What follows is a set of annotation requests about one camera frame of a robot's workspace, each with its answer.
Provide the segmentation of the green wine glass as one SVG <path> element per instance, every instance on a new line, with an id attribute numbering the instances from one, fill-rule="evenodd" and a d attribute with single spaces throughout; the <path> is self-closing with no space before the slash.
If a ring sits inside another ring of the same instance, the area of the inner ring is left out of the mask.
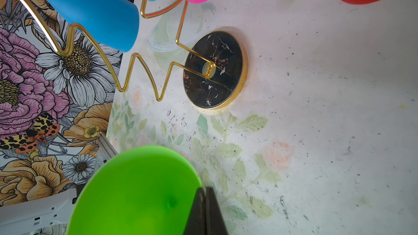
<path id="1" fill-rule="evenodd" d="M 162 146 L 140 146 L 105 163 L 77 199 L 69 235 L 181 235 L 202 182 Z"/>

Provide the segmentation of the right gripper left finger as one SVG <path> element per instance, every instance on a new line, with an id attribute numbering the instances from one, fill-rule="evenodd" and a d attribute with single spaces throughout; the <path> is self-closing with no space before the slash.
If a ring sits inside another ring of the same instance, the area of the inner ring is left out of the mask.
<path id="1" fill-rule="evenodd" d="M 206 195 L 198 188 L 183 235 L 206 235 Z"/>

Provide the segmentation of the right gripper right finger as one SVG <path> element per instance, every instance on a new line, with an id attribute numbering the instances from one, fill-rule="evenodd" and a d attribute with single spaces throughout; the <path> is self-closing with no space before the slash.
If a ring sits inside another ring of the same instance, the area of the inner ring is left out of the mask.
<path id="1" fill-rule="evenodd" d="M 228 231 L 226 229 L 226 225 L 214 189 L 212 187 L 206 187 L 205 195 L 206 234 L 228 235 Z"/>

